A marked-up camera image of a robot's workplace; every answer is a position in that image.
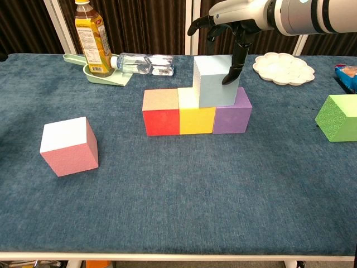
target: water bottle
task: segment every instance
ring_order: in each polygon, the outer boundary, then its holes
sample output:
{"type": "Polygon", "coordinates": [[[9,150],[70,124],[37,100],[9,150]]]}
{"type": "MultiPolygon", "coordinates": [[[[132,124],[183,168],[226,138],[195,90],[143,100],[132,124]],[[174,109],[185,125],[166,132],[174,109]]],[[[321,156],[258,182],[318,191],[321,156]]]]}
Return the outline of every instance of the water bottle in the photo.
{"type": "Polygon", "coordinates": [[[112,56],[110,64],[123,73],[173,75],[173,60],[171,55],[145,55],[121,53],[112,56]]]}

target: yellow bottle cap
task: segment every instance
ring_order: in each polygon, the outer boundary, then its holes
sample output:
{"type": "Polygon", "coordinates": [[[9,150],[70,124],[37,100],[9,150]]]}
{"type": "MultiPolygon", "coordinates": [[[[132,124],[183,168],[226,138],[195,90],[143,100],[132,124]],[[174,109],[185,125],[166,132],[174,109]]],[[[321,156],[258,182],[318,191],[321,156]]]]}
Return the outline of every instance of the yellow bottle cap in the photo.
{"type": "Polygon", "coordinates": [[[88,4],[89,1],[88,0],[75,0],[76,4],[88,4]]]}

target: floor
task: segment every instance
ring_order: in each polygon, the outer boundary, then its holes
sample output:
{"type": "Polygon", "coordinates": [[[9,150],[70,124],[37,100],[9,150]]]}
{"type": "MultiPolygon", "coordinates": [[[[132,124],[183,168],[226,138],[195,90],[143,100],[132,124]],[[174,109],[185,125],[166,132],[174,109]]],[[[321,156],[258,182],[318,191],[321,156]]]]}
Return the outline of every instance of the floor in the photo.
{"type": "MultiPolygon", "coordinates": [[[[353,268],[353,262],[307,261],[306,268],[353,268]]],[[[116,268],[285,268],[282,261],[161,262],[118,261],[116,268]]]]}

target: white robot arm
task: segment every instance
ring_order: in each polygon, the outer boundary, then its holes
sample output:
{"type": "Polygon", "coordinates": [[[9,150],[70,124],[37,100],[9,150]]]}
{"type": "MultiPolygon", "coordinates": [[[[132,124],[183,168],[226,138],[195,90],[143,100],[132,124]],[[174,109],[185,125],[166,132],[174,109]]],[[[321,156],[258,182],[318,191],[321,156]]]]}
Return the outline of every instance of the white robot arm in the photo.
{"type": "Polygon", "coordinates": [[[192,22],[187,34],[202,27],[208,33],[209,54],[226,28],[236,36],[232,66],[222,84],[238,78],[254,35],[276,29],[283,35],[357,32],[357,0],[225,0],[192,22]]]}

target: white bottle cap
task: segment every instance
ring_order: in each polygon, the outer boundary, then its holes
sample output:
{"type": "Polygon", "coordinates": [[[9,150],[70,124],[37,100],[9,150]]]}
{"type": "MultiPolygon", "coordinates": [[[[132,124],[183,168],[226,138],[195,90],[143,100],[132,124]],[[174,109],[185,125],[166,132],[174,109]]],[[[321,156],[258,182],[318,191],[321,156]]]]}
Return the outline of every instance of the white bottle cap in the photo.
{"type": "Polygon", "coordinates": [[[118,66],[117,66],[117,60],[118,60],[118,57],[117,56],[112,56],[110,58],[110,65],[112,66],[112,68],[114,69],[117,69],[118,66]]]}

